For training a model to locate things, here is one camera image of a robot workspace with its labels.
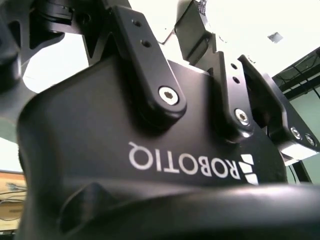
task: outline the black metal bracket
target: black metal bracket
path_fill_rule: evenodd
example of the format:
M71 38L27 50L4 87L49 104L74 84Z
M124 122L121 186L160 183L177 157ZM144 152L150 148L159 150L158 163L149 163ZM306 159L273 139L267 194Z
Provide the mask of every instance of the black metal bracket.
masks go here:
M0 3L0 92L12 88L21 79L21 66L33 55L64 38L63 33L41 27L33 2Z
M247 84L255 101L255 110L263 113L260 125L266 125L272 142L283 154L303 160L320 152L320 142L293 108L276 83L267 74L261 74L242 55L239 58Z
M221 51L211 54L216 129L231 142L254 133L246 79L239 61L230 61Z
M216 130L234 143L249 138L254 119L242 64L217 52L216 35L194 1L174 29L183 59L213 76L214 115L219 116L213 118Z
M127 0L25 0L15 9L16 1L0 6L5 13L0 14L0 90L21 79L21 62L59 42L64 33L83 35L91 65L108 54L113 37L118 52L133 64L138 76L132 89L143 117L166 129L186 112L186 98L146 18L131 10ZM15 22L18 28L13 31L10 24Z
M114 37L138 76L132 89L140 112L152 125L169 128L185 114L187 101L145 16L123 6L112 7L107 15L107 42Z
M302 160L320 152L315 135L267 74L260 74L244 55L230 60L216 52L216 36L194 1L177 22L175 32L183 58L213 76L214 107L223 116L217 130L224 131L225 137L238 142L253 134L250 125L241 126L234 118L233 111L241 109L246 119L267 127L272 142L290 158Z

